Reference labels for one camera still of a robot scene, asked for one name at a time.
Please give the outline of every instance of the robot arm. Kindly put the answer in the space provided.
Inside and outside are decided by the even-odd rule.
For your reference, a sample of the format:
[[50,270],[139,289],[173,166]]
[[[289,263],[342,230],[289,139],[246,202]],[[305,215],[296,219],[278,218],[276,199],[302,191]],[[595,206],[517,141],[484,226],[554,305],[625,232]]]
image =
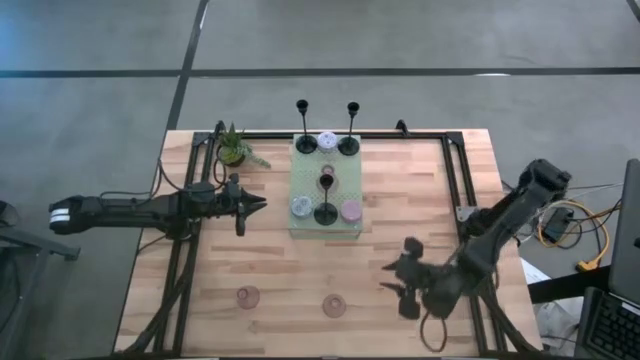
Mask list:
[[404,253],[383,268],[394,271],[403,282],[404,286],[382,284],[400,297],[400,314],[419,318],[417,290],[425,309],[441,319],[451,314],[460,296],[478,294],[490,279],[502,247],[539,209],[563,198],[570,179],[571,175],[546,160],[531,162],[511,193],[490,209],[476,210],[461,224],[465,241],[444,265],[419,262],[422,243],[405,239]]
[[72,196],[49,206],[49,228],[67,235],[93,227],[156,228],[173,240],[189,235],[190,222],[202,217],[236,217],[236,234],[243,236],[245,220],[267,206],[265,198],[247,193],[231,174],[219,193],[208,182],[199,182],[170,195],[153,199],[103,199]]

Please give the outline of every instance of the black candlestick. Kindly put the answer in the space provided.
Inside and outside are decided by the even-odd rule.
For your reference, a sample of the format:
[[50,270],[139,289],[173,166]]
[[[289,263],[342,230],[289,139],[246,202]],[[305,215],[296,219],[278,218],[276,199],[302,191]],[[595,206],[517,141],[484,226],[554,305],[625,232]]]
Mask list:
[[311,154],[318,147],[318,141],[311,135],[307,134],[307,109],[309,108],[309,103],[307,100],[300,99],[296,102],[296,107],[298,108],[298,112],[302,115],[302,126],[304,127],[304,135],[298,138],[296,141],[296,149],[303,154]]
[[320,176],[320,186],[324,189],[324,202],[316,207],[313,211],[313,217],[320,225],[331,225],[338,219],[338,209],[333,204],[329,204],[327,196],[331,185],[333,185],[333,176],[324,174]]
[[342,155],[353,156],[360,151],[360,143],[358,140],[351,137],[351,132],[353,131],[353,118],[358,115],[360,105],[358,105],[357,102],[350,102],[349,105],[347,105],[347,110],[349,110],[349,117],[351,117],[351,122],[349,123],[349,136],[340,139],[338,142],[338,150],[340,150]]

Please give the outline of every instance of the wooden tabletop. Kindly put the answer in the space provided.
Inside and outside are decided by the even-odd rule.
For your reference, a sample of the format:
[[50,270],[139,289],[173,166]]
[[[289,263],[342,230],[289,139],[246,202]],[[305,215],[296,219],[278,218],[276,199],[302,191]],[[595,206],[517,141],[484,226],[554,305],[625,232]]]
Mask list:
[[[489,133],[462,131],[478,203],[492,206],[503,193]],[[167,133],[162,161],[177,184],[184,181],[192,135],[192,131]],[[393,274],[380,267],[398,257],[406,236],[422,241],[425,262],[442,263],[458,244],[440,142],[362,141],[364,229],[356,241],[292,240],[287,231],[291,141],[251,143],[272,168],[245,163],[237,169],[240,183],[266,197],[269,205],[247,220],[244,237],[236,237],[232,218],[204,221],[183,355],[431,355],[420,342],[418,322],[399,317],[398,298],[379,282],[395,282]],[[171,192],[167,184],[161,186],[160,194]],[[160,235],[145,230],[140,246]],[[163,240],[137,258],[116,349],[131,344],[158,309],[170,249],[171,242]],[[515,242],[504,247],[498,269],[501,306],[520,332],[540,347]],[[260,289],[260,302],[251,310],[236,304],[236,292],[245,285]],[[347,303],[346,312],[337,319],[322,311],[323,299],[332,293]],[[488,312],[482,302],[481,306],[493,344]],[[169,321],[168,343],[173,339],[173,322],[175,315]],[[477,354],[467,298],[460,300],[447,327],[449,339],[441,354]],[[432,346],[438,345],[440,322],[429,320],[425,334]]]

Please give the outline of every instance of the gray floor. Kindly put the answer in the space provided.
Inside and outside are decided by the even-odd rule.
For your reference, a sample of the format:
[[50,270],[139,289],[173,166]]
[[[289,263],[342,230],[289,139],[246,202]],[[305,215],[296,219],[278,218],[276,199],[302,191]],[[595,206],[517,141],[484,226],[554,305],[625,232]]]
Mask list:
[[[0,4],[0,70],[179,69],[198,0]],[[624,0],[212,0],[194,68],[640,66],[640,23]],[[573,185],[622,181],[640,154],[637,76],[191,79],[179,129],[234,121],[294,128],[307,98],[314,128],[489,128],[503,179],[544,157]],[[144,191],[177,79],[0,79],[0,198],[30,230],[72,194]],[[594,210],[620,188],[582,198]],[[610,221],[615,232],[615,218]],[[57,237],[82,246],[51,261],[30,318],[24,358],[110,351],[138,230]],[[551,276],[595,255],[530,241],[524,258]]]

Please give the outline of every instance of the green plant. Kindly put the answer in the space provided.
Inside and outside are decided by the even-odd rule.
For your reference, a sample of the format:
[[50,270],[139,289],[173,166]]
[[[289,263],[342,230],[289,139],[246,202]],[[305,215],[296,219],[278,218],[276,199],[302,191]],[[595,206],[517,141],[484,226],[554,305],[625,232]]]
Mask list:
[[253,153],[251,145],[242,140],[243,135],[244,130],[237,132],[233,123],[231,123],[228,131],[220,134],[220,161],[223,164],[232,164],[245,156],[258,165],[271,168],[271,164],[268,161]]

